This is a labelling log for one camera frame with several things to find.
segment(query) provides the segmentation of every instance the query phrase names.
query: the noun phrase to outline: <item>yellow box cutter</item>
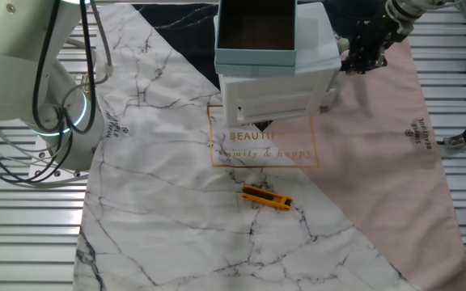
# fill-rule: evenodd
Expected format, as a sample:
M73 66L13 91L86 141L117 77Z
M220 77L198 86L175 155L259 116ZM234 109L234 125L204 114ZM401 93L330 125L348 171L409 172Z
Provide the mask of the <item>yellow box cutter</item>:
M240 193L240 195L243 198L283 210L290 210L290 202L293 201L290 197L255 188L249 185L242 186L242 193Z

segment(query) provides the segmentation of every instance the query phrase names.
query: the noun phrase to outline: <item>white marble fabric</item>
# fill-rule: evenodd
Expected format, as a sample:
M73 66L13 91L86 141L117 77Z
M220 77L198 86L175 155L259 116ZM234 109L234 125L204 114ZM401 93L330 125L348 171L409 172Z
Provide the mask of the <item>white marble fabric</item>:
M132 6L101 15L115 71L98 87L108 131L75 290L419 290L300 169L212 167L218 89ZM293 197L292 210L242 200L245 183Z

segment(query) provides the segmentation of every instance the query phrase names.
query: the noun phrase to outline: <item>light blue box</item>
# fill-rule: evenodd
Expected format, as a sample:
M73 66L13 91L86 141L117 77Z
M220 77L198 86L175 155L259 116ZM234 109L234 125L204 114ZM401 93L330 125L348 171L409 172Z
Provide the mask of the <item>light blue box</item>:
M217 74L294 74L297 0L221 0L216 23Z
M294 66L283 65L222 65L215 62L217 74L237 77L294 76Z

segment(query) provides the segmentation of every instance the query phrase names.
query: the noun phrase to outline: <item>metal grating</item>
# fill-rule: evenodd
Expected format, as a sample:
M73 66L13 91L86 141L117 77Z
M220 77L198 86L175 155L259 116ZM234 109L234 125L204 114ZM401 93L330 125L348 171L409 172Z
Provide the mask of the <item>metal grating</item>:
M90 22L95 37L97 27L91 16ZM82 28L75 28L72 37L81 40ZM461 133L466 128L466 24L462 15L456 9L428 13L417 22L409 41L436 138ZM87 70L81 49L66 46L58 59L75 77ZM0 125L13 142L34 148L36 135L24 124L13 120ZM9 146L2 146L2 152L26 159ZM443 164L466 246L466 153L443 153ZM28 175L28 169L15 162L7 165ZM54 190L31 191L0 181L0 290L72 290L85 188L86 181L79 181Z

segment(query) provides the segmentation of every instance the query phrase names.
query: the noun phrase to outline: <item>black slot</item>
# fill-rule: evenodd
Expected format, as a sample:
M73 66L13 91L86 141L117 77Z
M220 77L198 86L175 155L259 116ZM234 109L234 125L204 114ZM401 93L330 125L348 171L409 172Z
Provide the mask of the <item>black slot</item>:
M253 195L253 196L260 197L260 198L270 200L270 201L272 201L274 199L274 196L272 196L270 194L264 194L262 192L258 192L256 190L251 189L251 188L245 188L245 189L242 190L242 192L245 193L245 194L248 194L248 195Z

